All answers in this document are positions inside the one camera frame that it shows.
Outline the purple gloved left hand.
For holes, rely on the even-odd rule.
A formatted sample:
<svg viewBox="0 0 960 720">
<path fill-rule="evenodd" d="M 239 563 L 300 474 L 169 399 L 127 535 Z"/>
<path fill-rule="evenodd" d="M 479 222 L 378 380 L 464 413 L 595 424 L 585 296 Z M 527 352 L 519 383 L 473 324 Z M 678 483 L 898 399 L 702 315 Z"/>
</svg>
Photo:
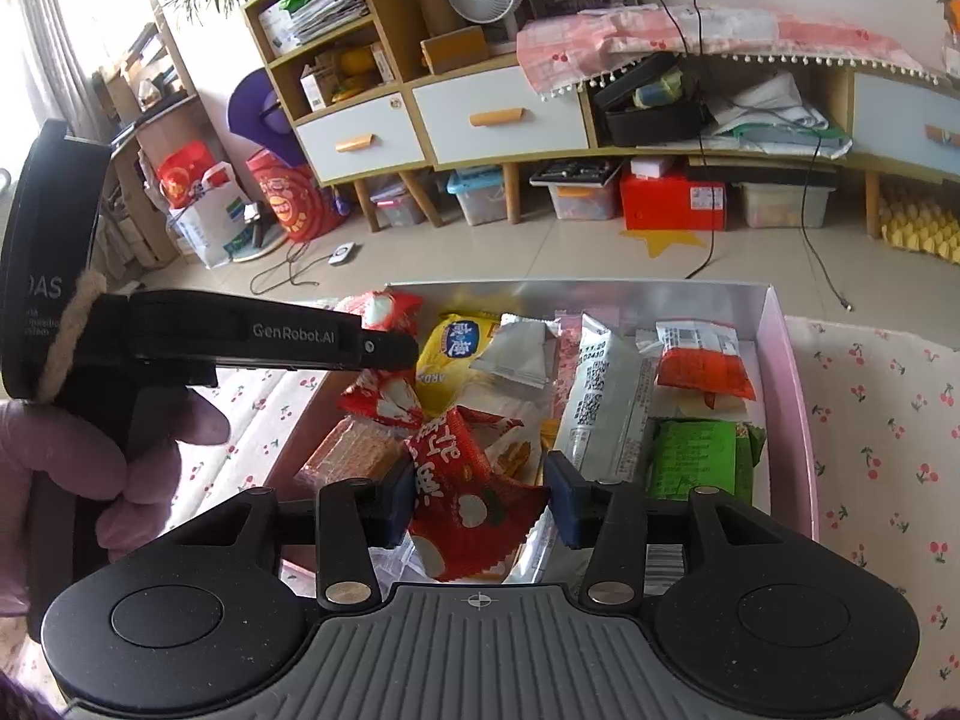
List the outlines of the purple gloved left hand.
<svg viewBox="0 0 960 720">
<path fill-rule="evenodd" d="M 125 458 L 98 427 L 47 405 L 2 403 L 2 614 L 29 610 L 28 504 L 31 486 L 46 475 L 78 497 L 104 500 L 94 533 L 112 559 L 159 535 L 181 479 L 179 447 L 223 445 L 231 436 L 224 414 L 189 388 L 147 388 L 135 418 L 145 447 Z"/>
</svg>

